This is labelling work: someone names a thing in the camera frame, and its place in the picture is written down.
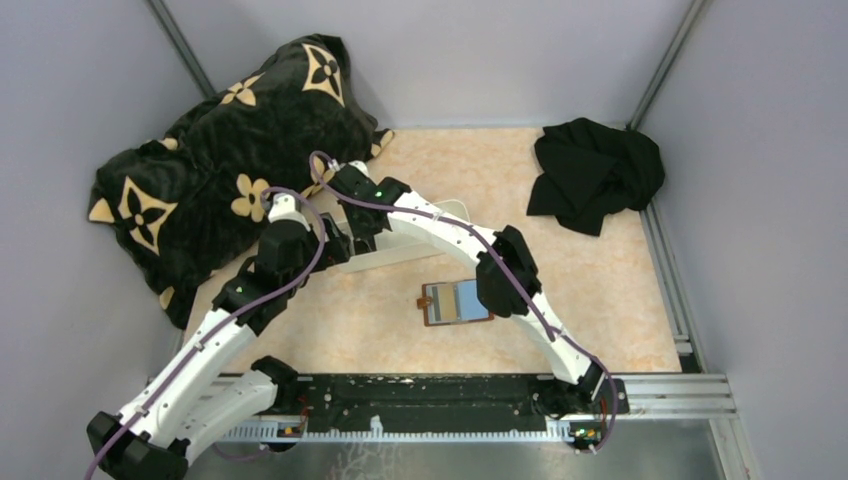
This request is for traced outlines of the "black floral plush pillow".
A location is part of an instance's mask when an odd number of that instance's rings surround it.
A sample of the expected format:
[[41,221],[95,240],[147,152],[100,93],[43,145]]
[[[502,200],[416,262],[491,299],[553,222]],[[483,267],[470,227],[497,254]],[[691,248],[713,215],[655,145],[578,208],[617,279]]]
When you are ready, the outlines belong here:
[[309,166],[312,152],[365,162],[393,135],[358,105],[343,41],[303,36],[161,137],[110,158],[95,173],[88,219],[113,230],[184,329],[198,288],[258,239],[265,189],[312,196],[331,176]]

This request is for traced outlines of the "aluminium frame rail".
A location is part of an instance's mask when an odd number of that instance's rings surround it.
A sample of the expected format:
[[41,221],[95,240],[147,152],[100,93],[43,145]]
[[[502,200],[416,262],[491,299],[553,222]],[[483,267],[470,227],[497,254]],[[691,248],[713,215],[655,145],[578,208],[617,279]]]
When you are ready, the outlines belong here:
[[622,396],[629,401],[633,419],[734,419],[738,411],[727,377],[707,366],[658,200],[658,196],[651,200],[641,212],[641,220],[681,370],[627,374]]

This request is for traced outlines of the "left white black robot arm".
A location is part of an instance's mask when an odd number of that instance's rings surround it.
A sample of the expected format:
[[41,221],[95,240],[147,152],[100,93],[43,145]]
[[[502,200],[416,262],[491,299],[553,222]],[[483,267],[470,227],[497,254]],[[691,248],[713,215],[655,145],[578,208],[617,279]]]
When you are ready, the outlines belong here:
[[269,224],[249,258],[213,300],[191,341],[117,413],[100,412],[87,426],[94,458],[85,476],[182,479],[207,449],[249,417],[292,411],[298,374],[272,356],[210,400],[223,368],[256,341],[309,276],[347,258],[330,245],[345,240],[332,216],[303,196],[274,187],[260,206]]

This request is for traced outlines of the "brown leather card holder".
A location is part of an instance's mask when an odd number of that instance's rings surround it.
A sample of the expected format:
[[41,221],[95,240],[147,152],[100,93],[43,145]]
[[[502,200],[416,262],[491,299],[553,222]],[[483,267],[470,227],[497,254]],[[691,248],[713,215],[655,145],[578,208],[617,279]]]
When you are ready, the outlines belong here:
[[478,299],[474,279],[425,283],[416,307],[422,311],[426,327],[465,325],[495,318]]

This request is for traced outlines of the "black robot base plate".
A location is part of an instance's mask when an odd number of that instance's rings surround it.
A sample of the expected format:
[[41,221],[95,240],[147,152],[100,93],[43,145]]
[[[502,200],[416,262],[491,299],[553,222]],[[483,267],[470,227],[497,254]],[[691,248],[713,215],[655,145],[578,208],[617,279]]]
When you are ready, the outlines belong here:
[[630,411],[623,381],[603,384],[591,400],[548,374],[302,376],[278,415],[304,414],[310,433],[369,430],[378,418],[387,433],[541,432],[549,420],[586,414],[609,419]]

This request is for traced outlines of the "black cloth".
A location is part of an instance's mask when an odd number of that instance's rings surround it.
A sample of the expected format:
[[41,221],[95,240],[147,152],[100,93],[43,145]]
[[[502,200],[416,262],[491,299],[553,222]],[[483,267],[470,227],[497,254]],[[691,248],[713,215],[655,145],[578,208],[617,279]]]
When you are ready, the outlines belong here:
[[663,186],[659,146],[633,130],[587,118],[545,126],[534,143],[541,173],[526,208],[571,231],[598,237],[607,216],[642,211]]

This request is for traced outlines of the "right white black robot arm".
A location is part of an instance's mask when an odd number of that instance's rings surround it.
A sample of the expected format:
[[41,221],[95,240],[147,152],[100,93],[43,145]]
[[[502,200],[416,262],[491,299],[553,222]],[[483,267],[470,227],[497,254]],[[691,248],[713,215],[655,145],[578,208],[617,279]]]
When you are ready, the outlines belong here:
[[357,236],[391,231],[446,253],[473,271],[479,302],[497,317],[513,320],[563,382],[563,398],[576,412],[590,411],[608,378],[601,362],[583,348],[557,316],[538,278],[522,233],[475,225],[447,213],[392,177],[375,183],[361,162],[317,158],[331,178],[329,191],[343,206]]

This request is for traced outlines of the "white oblong plastic tray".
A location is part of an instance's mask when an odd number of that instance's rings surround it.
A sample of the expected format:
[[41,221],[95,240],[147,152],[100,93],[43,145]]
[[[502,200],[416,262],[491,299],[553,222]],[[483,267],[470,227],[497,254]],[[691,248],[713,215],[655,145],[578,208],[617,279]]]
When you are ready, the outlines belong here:
[[[460,200],[450,199],[439,201],[435,203],[435,206],[448,214],[452,214],[470,223],[468,209]],[[340,232],[346,234],[353,243],[352,231],[348,222],[342,220],[337,225]],[[393,231],[383,231],[376,235],[374,237],[374,246],[373,251],[354,253],[349,261],[338,266],[340,271],[355,273],[445,253],[439,248],[417,240],[412,236]]]

